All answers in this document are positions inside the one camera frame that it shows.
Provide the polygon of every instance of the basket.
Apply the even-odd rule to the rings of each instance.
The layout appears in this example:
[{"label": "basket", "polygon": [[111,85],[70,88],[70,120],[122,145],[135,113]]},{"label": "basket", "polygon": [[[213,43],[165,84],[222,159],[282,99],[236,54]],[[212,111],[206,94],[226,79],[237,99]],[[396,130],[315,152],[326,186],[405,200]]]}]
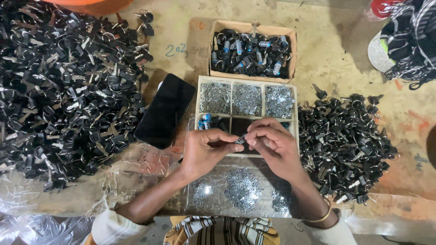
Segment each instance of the basket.
[{"label": "basket", "polygon": [[369,42],[368,45],[368,58],[371,64],[381,72],[387,72],[395,62],[389,59],[387,52],[387,45],[383,47],[382,40],[380,40],[380,34],[382,31],[377,33],[377,35]]}]

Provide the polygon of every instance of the table surface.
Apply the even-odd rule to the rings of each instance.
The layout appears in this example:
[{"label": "table surface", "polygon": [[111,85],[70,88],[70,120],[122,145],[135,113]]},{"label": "table surface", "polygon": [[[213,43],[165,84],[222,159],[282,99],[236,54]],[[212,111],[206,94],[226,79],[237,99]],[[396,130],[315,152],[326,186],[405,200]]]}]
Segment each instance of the table surface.
[{"label": "table surface", "polygon": [[[371,65],[368,44],[381,30],[383,21],[367,22],[362,10],[263,0],[136,0],[119,14],[128,20],[131,28],[136,28],[139,20],[134,13],[141,9],[154,14],[155,37],[150,38],[154,61],[147,65],[150,82],[144,91],[147,103],[167,73],[174,73],[195,86],[199,75],[207,75],[211,26],[215,20],[293,28],[297,32],[298,59],[291,83],[298,89],[299,103],[316,100],[312,83],[336,98],[353,93],[384,94],[378,105],[381,120],[377,123],[379,129],[386,127],[392,144],[401,154],[398,161],[389,161],[389,172],[371,189],[367,207],[348,203],[341,208],[358,218],[395,214],[412,220],[436,220],[436,170],[429,161],[429,157],[434,157],[435,130],[432,128],[436,114],[431,105],[435,101],[435,86],[430,82],[417,91],[410,91],[400,79],[384,80],[382,73]],[[116,21],[115,15],[109,18]],[[80,183],[63,191],[44,193],[42,182],[26,180],[21,173],[3,175],[0,211],[92,215],[116,201],[130,200],[177,167],[187,130],[194,122],[194,111],[195,100],[172,147],[160,151],[146,144],[132,145],[111,167],[102,168],[94,176],[83,176]],[[224,200],[222,177],[233,167],[252,169],[264,185],[264,199],[256,204],[254,211],[241,213]],[[204,177],[205,181],[215,184],[215,196],[207,202],[206,208],[190,204],[188,186],[172,198],[160,214],[283,217],[271,212],[274,177],[265,175],[265,169],[263,160],[226,157]]]}]

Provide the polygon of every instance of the gold bangle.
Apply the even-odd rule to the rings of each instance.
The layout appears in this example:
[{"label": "gold bangle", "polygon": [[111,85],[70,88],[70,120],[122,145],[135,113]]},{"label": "gold bangle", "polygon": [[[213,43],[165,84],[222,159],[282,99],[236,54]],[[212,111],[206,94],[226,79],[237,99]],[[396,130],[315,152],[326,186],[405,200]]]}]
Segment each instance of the gold bangle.
[{"label": "gold bangle", "polygon": [[301,216],[301,218],[304,220],[304,221],[307,221],[307,222],[310,222],[310,223],[318,223],[318,222],[321,222],[321,221],[323,221],[323,220],[325,220],[329,215],[330,215],[330,212],[331,212],[331,201],[330,200],[328,200],[326,197],[323,197],[325,200],[327,200],[328,201],[328,212],[327,212],[327,214],[324,216],[324,217],[322,217],[321,219],[319,219],[319,220],[308,220],[308,219],[305,219],[301,214],[300,214],[300,216]]}]

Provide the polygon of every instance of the smartphone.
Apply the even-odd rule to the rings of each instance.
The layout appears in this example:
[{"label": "smartphone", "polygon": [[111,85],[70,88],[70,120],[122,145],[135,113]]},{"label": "smartphone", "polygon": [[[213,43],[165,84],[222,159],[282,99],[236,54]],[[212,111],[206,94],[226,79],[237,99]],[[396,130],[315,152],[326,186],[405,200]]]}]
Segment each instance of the smartphone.
[{"label": "smartphone", "polygon": [[168,74],[133,133],[135,138],[160,150],[170,146],[195,92],[194,86]]}]

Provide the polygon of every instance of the finger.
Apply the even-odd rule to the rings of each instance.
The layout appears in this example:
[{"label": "finger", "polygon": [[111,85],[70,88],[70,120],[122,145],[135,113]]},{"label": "finger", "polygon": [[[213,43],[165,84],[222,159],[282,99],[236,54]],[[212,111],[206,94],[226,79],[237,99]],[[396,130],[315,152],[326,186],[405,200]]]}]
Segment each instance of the finger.
[{"label": "finger", "polygon": [[267,137],[260,137],[260,140],[265,144],[269,144],[270,140]]},{"label": "finger", "polygon": [[244,146],[241,144],[235,144],[235,143],[227,143],[223,146],[214,148],[213,151],[216,152],[220,157],[225,157],[225,155],[230,153],[235,153],[238,151],[243,151]]},{"label": "finger", "polygon": [[247,132],[250,132],[252,129],[257,128],[257,127],[261,127],[261,126],[272,127],[280,132],[290,134],[289,131],[283,127],[283,125],[281,125],[275,118],[272,118],[272,117],[265,117],[265,118],[254,121],[247,128]]},{"label": "finger", "polygon": [[278,143],[277,141],[283,141],[287,137],[289,137],[289,135],[286,135],[283,132],[280,132],[272,127],[257,127],[253,128],[251,132],[249,132],[245,136],[245,139],[252,140],[254,138],[259,138],[263,136],[267,137],[270,140],[276,141],[276,143]]},{"label": "finger", "polygon": [[276,144],[276,142],[270,140],[269,147],[271,148],[271,150],[276,151],[276,149],[278,148],[278,145]]},{"label": "finger", "polygon": [[239,139],[238,136],[222,131],[221,129],[199,130],[198,134],[204,143],[215,142],[222,140],[225,142],[235,142]]},{"label": "finger", "polygon": [[257,150],[267,162],[277,156],[277,154],[273,150],[267,147],[259,139],[247,140],[247,143],[251,145],[255,150]]}]

